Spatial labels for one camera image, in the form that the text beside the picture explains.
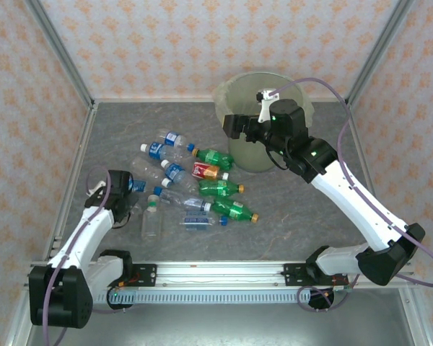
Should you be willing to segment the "aluminium frame post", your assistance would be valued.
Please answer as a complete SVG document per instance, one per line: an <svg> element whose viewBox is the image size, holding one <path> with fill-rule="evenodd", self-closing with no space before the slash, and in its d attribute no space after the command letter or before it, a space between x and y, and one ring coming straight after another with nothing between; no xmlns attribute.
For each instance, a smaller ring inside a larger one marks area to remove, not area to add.
<svg viewBox="0 0 433 346"><path fill-rule="evenodd" d="M27 5L28 9L35 18L35 21L40 26L43 34L50 44L53 52L56 54L59 62L61 63L64 71L67 73L72 85L74 86L77 94L82 99L83 103L86 104L88 108L92 108L95 103L94 98L90 94L87 85L76 67L76 64L72 57L70 56L64 42L56 30L51 18L49 17L47 11L41 0L23 0Z"/></svg>
<svg viewBox="0 0 433 346"><path fill-rule="evenodd" d="M394 10L378 35L376 43L351 87L346 98L348 106L352 106L358 100L414 2L415 0L398 0L396 2Z"/></svg>

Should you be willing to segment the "red label bottle white cap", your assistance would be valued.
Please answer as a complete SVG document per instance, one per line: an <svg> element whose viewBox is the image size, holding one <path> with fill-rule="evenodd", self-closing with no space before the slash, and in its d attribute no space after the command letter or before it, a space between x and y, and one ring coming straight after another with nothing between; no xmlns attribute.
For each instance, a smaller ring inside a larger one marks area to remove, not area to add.
<svg viewBox="0 0 433 346"><path fill-rule="evenodd" d="M229 173L222 171L216 165L211 165L203 162L195 162L191 170L191 175L198 179L207 180L228 180Z"/></svg>

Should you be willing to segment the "large clear unlabelled bottle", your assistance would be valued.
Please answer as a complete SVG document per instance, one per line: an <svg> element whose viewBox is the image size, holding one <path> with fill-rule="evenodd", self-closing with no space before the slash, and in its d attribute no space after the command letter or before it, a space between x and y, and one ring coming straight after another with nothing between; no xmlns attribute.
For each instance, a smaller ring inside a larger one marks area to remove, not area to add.
<svg viewBox="0 0 433 346"><path fill-rule="evenodd" d="M140 178L150 181L160 182L165 177L161 169L140 156L131 161L130 167L133 173L139 175Z"/></svg>

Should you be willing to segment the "green soda bottle yellow cap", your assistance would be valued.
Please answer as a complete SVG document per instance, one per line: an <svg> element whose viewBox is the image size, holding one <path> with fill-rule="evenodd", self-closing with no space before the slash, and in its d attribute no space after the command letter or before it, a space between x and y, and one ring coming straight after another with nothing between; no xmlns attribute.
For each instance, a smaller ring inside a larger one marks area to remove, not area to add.
<svg viewBox="0 0 433 346"><path fill-rule="evenodd" d="M234 221L257 223L259 218L259 215L252 212L246 205L229 198L215 198L211 210Z"/></svg>
<svg viewBox="0 0 433 346"><path fill-rule="evenodd" d="M203 179L199 183L199 193L203 196L213 197L229 197L234 194L242 194L245 192L245 186L235 184L228 180L206 180Z"/></svg>
<svg viewBox="0 0 433 346"><path fill-rule="evenodd" d="M224 171L229 171L234 163L234 159L231 155L210 148L195 148L192 150L192 155L203 163L217 166Z"/></svg>

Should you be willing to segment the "clear bottle blue cap barcode label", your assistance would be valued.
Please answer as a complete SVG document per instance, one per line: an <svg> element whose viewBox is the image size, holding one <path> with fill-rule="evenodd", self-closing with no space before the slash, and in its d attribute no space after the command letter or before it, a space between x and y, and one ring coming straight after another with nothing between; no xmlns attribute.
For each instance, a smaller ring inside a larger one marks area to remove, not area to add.
<svg viewBox="0 0 433 346"><path fill-rule="evenodd" d="M191 143L183 134L166 128L157 131L157 141L167 146L184 148L186 151L192 151L195 148L195 144Z"/></svg>

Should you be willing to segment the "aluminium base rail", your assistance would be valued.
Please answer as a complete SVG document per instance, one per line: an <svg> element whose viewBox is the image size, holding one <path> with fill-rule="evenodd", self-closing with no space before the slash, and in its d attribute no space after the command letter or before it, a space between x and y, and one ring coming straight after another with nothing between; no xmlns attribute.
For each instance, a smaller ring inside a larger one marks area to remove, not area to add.
<svg viewBox="0 0 433 346"><path fill-rule="evenodd" d="M44 289L75 288L83 283L96 295L109 288L118 290L280 290L299 288L285 286L281 275L284 262L145 262L157 265L154 287L131 287L127 281L133 264L119 257L106 256L85 268L70 262L58 266L55 261L32 265L28 287L34 291L38 284ZM354 279L353 274L326 276L307 265L308 273L319 288L344 288Z"/></svg>

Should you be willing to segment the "metal mesh bin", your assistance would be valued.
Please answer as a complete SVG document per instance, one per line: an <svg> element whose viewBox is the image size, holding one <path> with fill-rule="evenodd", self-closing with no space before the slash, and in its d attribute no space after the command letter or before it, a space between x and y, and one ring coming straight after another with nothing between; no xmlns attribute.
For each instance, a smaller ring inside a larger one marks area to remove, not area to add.
<svg viewBox="0 0 433 346"><path fill-rule="evenodd" d="M263 144L247 142L243 133L239 139L230 138L228 140L228 149L236 166L246 172L266 172L275 167L274 161L278 164L283 162L278 154L272 153L268 156Z"/></svg>

